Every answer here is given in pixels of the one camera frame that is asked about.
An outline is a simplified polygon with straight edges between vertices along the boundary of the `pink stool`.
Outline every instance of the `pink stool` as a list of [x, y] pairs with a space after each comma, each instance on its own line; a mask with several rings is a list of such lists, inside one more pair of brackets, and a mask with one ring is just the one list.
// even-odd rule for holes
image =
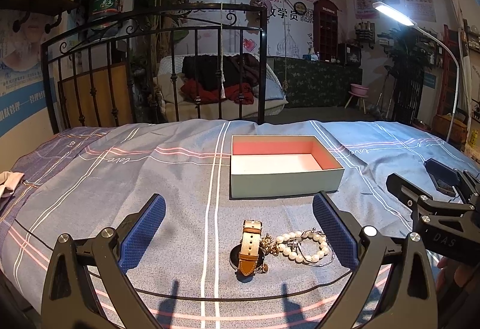
[[366, 112], [366, 110], [365, 110], [365, 99], [368, 97], [368, 95], [359, 95], [358, 93], [355, 93], [355, 92], [352, 92], [352, 91], [349, 91], [349, 93], [350, 93], [351, 96], [350, 96], [349, 101], [346, 102], [344, 108], [346, 109], [346, 108], [349, 106], [350, 101], [352, 100], [352, 98], [353, 98], [354, 96], [356, 96], [356, 97], [358, 97], [358, 98], [360, 99], [360, 102], [359, 102], [360, 107], [362, 107], [362, 104], [363, 104], [363, 113], [366, 114], [367, 112]]

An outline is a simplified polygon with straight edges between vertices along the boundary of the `brown leather strap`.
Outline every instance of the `brown leather strap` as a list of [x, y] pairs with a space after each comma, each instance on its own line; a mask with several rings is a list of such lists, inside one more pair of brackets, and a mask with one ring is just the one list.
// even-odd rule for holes
[[238, 269], [244, 276], [251, 275], [257, 267], [261, 233], [261, 222], [255, 220], [243, 221], [241, 249], [238, 254]]

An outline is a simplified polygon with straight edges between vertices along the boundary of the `clock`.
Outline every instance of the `clock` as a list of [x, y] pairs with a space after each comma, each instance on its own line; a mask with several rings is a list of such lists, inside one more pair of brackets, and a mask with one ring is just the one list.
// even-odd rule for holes
[[305, 13], [307, 13], [307, 6], [303, 2], [298, 1], [293, 5], [293, 10], [298, 15], [303, 16]]

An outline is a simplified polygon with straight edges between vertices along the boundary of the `wall shelf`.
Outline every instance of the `wall shelf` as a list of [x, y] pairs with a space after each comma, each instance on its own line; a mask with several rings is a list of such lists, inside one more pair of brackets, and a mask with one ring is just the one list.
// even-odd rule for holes
[[78, 4], [70, 0], [1, 0], [1, 9], [13, 9], [41, 13], [48, 16], [57, 16], [64, 11], [71, 11], [78, 7]]

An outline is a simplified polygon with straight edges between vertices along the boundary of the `human hand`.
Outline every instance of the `human hand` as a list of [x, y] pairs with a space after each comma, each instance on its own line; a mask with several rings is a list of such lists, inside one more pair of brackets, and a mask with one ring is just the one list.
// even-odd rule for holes
[[[446, 282], [445, 273], [446, 273], [447, 267], [449, 265], [453, 265], [454, 263], [456, 263], [454, 260], [449, 259], [447, 257], [442, 257], [442, 259], [438, 262], [437, 268], [440, 268], [441, 271], [438, 274], [437, 282], [436, 282], [437, 293], [442, 289], [443, 286], [445, 286], [445, 282]], [[466, 291], [469, 293], [475, 289], [478, 281], [480, 280], [479, 273], [474, 275], [473, 278], [470, 280], [474, 271], [475, 271], [474, 267], [470, 267], [468, 265], [458, 263], [458, 268], [455, 271], [455, 275], [454, 275], [455, 283], [459, 287], [465, 287], [466, 285]]]

